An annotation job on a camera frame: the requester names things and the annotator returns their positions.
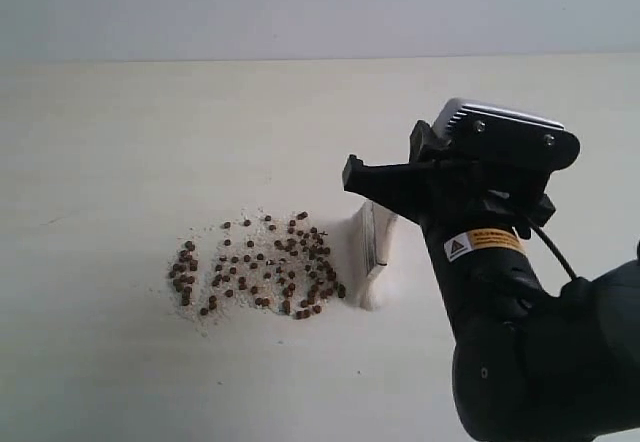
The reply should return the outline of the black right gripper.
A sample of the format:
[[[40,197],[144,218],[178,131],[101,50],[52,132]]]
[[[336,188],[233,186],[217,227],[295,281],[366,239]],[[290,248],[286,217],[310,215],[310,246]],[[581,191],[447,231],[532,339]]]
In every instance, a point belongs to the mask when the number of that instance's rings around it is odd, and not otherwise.
[[[546,195],[548,171],[448,156],[449,145],[446,132],[418,120],[409,137],[414,163],[369,166],[350,154],[343,188],[420,222],[429,247],[470,229],[500,229],[529,239],[554,215]]]

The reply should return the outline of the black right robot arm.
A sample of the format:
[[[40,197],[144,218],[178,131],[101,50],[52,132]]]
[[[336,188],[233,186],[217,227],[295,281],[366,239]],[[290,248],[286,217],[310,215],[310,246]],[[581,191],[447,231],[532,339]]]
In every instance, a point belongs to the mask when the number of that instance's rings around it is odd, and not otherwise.
[[[452,385],[477,441],[591,441],[639,425],[639,263],[558,295],[522,243],[554,208],[550,175],[578,139],[557,125],[418,122],[404,164],[350,156],[346,191],[417,224],[455,339]]]

